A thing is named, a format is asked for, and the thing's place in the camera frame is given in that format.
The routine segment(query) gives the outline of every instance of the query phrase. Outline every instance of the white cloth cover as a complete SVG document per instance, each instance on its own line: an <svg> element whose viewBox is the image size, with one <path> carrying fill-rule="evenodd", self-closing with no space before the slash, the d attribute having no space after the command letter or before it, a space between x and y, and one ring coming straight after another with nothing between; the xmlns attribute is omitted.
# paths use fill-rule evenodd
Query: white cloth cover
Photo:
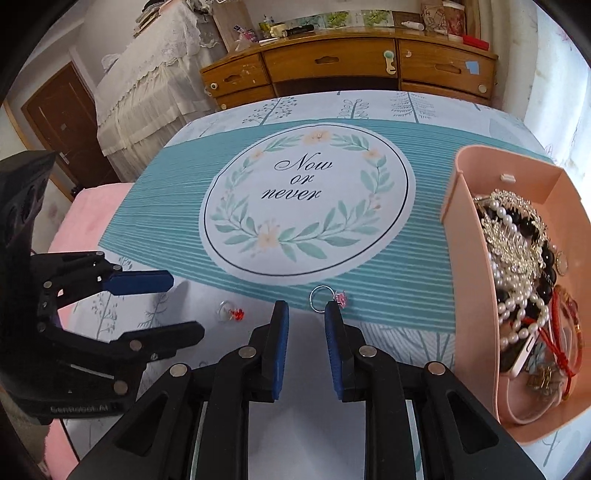
<svg viewBox="0 0 591 480"><path fill-rule="evenodd" d="M201 34L197 22L204 17L191 12L185 2L176 2L162 12L121 54L96 88L96 119L101 125L117 103L136 83L162 64L192 56L211 47L212 39Z"/></svg>
<svg viewBox="0 0 591 480"><path fill-rule="evenodd" d="M128 52L136 51L135 47L132 49L136 39L98 86L97 139L103 154L122 181L137 180L156 153L177 131L186 123L213 113L216 109L215 101L205 92L199 73L200 69L226 53L219 41L215 24L211 17L195 16L185 2L178 2L176 6L165 10L164 18L168 12L180 12L175 17L177 22L174 24L178 27L178 19L184 19L187 35L193 31L198 18L199 29L196 29L195 38L204 48L195 47L195 38L192 38L190 48L187 46L183 50L179 47L182 43L179 41L166 54L161 50L158 57L160 60L156 60L157 56L151 56L150 63L144 56L140 56L139 62L132 64L134 62ZM158 30L152 30L155 25L157 23L150 26L138 39L157 34ZM127 80L121 80L127 83L117 85L124 76L131 81L134 75L141 77L129 89L122 86L129 83ZM110 103L105 102L105 98L111 98Z"/></svg>

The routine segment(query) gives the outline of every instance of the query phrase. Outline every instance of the table mat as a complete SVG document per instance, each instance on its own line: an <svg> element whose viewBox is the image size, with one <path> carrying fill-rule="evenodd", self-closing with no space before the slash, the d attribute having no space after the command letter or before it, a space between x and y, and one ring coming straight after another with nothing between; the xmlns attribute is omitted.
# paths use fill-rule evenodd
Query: table mat
<svg viewBox="0 0 591 480"><path fill-rule="evenodd" d="M199 210L213 178L235 155L270 134L309 123L237 129L163 149L123 201L99 245L189 280L307 308L318 283L261 285L219 268L199 238ZM454 332L452 273L439 211L456 152L484 144L542 157L492 138L432 125L345 119L330 123L357 125L394 143L412 165L417 190L408 222L386 248L323 283L348 292L347 319Z"/></svg>

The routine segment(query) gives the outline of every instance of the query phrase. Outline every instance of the circular floral wreath print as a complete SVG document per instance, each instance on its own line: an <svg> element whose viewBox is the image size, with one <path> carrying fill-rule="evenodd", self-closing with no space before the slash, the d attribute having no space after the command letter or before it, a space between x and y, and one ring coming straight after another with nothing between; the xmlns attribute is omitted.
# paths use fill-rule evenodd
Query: circular floral wreath print
<svg viewBox="0 0 591 480"><path fill-rule="evenodd" d="M203 199L199 233L235 277L304 284L384 249L414 197L410 163L385 138L349 125L303 125L256 142L224 167Z"/></svg>

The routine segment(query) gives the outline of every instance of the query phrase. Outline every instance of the silver screw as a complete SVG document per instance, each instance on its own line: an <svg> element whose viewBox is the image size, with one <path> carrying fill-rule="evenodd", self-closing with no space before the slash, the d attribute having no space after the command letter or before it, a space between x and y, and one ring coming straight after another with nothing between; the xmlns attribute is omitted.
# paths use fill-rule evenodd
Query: silver screw
<svg viewBox="0 0 591 480"><path fill-rule="evenodd" d="M445 365L439 363L439 362L431 362L429 364L429 366L427 367L427 369L433 374L433 375L443 375L445 373Z"/></svg>
<svg viewBox="0 0 591 480"><path fill-rule="evenodd" d="M139 352L142 349L142 347L142 342L140 342L139 340L131 340L129 343L129 348L131 348L134 352Z"/></svg>
<svg viewBox="0 0 591 480"><path fill-rule="evenodd" d="M376 356L378 354L378 351L372 345L363 345L363 346L359 347L359 354L361 356L371 358L373 356Z"/></svg>
<svg viewBox="0 0 591 480"><path fill-rule="evenodd" d="M185 365L185 364L173 365L170 367L169 372L173 377L182 377L185 373L187 373L187 365Z"/></svg>
<svg viewBox="0 0 591 480"><path fill-rule="evenodd" d="M240 355L242 358L252 358L256 355L256 348L250 345L243 346L240 348L240 350L238 350L238 355Z"/></svg>
<svg viewBox="0 0 591 480"><path fill-rule="evenodd" d="M117 395L125 395L127 393L127 383L123 380L116 380L113 384L113 390Z"/></svg>

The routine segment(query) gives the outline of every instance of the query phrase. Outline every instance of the wooden dresser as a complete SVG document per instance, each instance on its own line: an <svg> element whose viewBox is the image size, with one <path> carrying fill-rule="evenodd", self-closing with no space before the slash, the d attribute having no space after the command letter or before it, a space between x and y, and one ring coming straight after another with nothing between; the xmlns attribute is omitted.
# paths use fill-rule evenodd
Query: wooden dresser
<svg viewBox="0 0 591 480"><path fill-rule="evenodd" d="M278 96L382 89L489 105L497 55L440 35L340 28L253 46L201 70L222 109Z"/></svg>

